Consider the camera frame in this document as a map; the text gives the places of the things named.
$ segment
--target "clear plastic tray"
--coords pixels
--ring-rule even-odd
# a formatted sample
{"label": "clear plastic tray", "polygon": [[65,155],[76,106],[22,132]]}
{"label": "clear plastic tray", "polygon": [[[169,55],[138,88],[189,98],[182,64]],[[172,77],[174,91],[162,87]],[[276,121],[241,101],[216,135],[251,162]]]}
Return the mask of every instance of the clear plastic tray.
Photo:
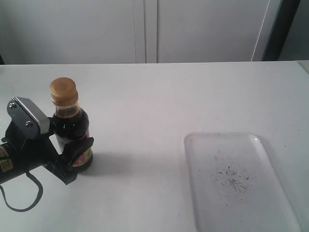
{"label": "clear plastic tray", "polygon": [[184,139],[199,232],[300,232],[260,139],[193,133]]}

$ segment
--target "gold bottle cap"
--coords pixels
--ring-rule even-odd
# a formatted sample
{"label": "gold bottle cap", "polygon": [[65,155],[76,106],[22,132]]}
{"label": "gold bottle cap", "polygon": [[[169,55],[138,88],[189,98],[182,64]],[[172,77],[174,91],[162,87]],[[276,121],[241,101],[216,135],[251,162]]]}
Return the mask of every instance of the gold bottle cap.
{"label": "gold bottle cap", "polygon": [[67,77],[54,80],[50,86],[52,101],[56,106],[68,107],[75,105],[78,101],[78,92],[75,82]]}

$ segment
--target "white table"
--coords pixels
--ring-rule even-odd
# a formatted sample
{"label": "white table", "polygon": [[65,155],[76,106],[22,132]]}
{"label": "white table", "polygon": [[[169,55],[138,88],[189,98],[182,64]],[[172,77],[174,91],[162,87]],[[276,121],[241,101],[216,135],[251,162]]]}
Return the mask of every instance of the white table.
{"label": "white table", "polygon": [[[51,116],[49,84],[61,76],[89,114],[94,162],[68,186],[33,170],[41,202],[16,213],[0,199],[1,231],[194,231],[183,138],[199,131],[258,135],[309,231],[309,76],[297,62],[1,66],[1,133],[13,96]],[[3,186],[20,208],[37,192],[25,176]]]}

